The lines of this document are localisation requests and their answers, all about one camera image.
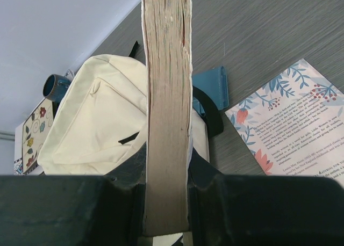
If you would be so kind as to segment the floral square ceramic plate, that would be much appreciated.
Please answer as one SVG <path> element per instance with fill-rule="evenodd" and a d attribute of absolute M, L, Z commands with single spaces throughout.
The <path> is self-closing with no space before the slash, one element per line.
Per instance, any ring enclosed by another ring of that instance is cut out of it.
<path fill-rule="evenodd" d="M 37 159 L 54 121 L 54 104 L 43 99 L 23 124 L 21 155 L 23 174 L 37 166 Z"/>

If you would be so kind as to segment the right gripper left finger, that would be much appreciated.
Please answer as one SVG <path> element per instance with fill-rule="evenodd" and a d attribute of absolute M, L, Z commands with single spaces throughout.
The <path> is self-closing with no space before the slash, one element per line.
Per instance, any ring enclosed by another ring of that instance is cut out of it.
<path fill-rule="evenodd" d="M 146 147 L 104 176 L 2 176 L 1 245 L 137 245 Z"/>

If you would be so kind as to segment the red white paperback book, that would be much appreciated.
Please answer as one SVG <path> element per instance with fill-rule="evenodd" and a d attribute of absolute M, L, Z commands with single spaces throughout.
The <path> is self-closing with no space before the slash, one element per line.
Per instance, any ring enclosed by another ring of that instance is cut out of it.
<path fill-rule="evenodd" d="M 192 0 L 142 0 L 147 67 L 147 157 L 143 234 L 189 229 L 192 154 Z"/>

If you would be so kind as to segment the white patterned placemat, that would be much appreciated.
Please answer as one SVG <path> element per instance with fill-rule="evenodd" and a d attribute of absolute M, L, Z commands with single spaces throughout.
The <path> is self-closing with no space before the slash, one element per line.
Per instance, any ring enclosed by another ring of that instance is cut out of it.
<path fill-rule="evenodd" d="M 22 135 L 23 135 L 23 125 L 22 122 L 15 129 L 15 160 L 14 160 L 14 175 L 16 176 L 38 176 L 44 175 L 43 168 L 39 165 L 36 165 L 30 172 L 23 172 L 23 159 L 22 159 Z"/>

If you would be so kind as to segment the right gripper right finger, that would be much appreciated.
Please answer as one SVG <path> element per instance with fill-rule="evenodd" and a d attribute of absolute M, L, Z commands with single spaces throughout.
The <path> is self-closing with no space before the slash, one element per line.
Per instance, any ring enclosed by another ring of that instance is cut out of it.
<path fill-rule="evenodd" d="M 225 175 L 192 153 L 194 245 L 343 245 L 343 188 L 323 177 Z"/>

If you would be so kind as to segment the cream canvas backpack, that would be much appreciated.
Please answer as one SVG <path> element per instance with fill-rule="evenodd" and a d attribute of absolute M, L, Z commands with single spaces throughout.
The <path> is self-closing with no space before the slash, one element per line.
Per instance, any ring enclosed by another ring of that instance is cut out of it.
<path fill-rule="evenodd" d="M 46 175 L 106 175 L 142 146 L 147 68 L 133 55 L 87 59 L 62 99 L 38 156 Z"/>

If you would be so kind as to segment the dark blue ceramic mug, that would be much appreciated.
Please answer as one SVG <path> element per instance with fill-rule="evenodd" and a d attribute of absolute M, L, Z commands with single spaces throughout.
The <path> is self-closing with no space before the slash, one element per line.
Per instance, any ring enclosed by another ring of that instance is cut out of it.
<path fill-rule="evenodd" d="M 46 99 L 60 103 L 70 85 L 71 81 L 68 78 L 57 74 L 51 74 L 45 81 L 42 94 Z"/>

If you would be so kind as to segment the floral pastel notebook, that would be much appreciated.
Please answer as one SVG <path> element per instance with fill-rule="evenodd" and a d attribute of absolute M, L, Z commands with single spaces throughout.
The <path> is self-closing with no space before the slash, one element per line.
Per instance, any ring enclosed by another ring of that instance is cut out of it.
<path fill-rule="evenodd" d="M 307 61 L 292 64 L 226 115 L 266 175 L 343 183 L 343 93 Z"/>

